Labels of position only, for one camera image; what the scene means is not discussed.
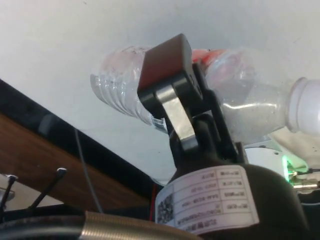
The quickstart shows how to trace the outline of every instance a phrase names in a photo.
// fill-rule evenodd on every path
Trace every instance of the metal rod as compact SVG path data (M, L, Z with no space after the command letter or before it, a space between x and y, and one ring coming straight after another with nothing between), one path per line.
M3 222L3 215L4 215L4 211L5 211L5 205L6 205L6 202L7 202L11 187L15 183L15 181L17 180L18 177L15 176L15 175L9 175L8 178L9 178L8 179L8 186L6 187L5 192L4 192L3 197L1 199L1 202L0 202L0 223Z
M67 169L58 168L56 170L54 179L49 183L49 185L39 194L39 196L34 200L34 202L26 209L26 217L32 216L33 211L41 203L41 201L52 191L55 185L65 176Z

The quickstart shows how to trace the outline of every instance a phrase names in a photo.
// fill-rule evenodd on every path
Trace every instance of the metal connector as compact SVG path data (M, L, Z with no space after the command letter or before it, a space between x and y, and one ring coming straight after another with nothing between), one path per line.
M317 179L304 179L299 182L293 182L292 184L296 191L317 190L319 188Z
M179 137L183 150L197 148L198 141L194 127L172 85L161 88L155 95Z

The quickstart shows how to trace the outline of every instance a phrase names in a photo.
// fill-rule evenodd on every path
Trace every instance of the wooden surface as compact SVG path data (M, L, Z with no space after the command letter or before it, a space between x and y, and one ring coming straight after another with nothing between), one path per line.
M0 114L0 173L18 176L18 181L43 190L58 168L67 174L50 193L65 204L96 211L79 159ZM88 173L104 209L143 206L148 200L88 166Z

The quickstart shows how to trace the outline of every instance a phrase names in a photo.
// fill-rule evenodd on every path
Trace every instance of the green led light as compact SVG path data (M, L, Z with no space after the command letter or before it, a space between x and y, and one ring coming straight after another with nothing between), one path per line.
M289 182L288 158L286 155L282 157L282 166L283 166L284 178Z

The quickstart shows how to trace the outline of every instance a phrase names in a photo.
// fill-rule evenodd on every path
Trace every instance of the plastic water bottle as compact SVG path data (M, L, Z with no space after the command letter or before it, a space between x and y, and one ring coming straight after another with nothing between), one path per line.
M93 92L102 102L166 133L164 119L154 118L137 96L145 53L149 49L130 46L113 52L104 59L99 71L90 76L90 83ZM192 58L197 61L207 53L208 50L194 50Z
M148 47L129 47L107 56L91 76L96 96L121 113L166 132L140 103L137 88ZM288 79L275 59L253 49L194 50L205 79L217 95L231 137L245 145L287 126L320 136L320 81Z

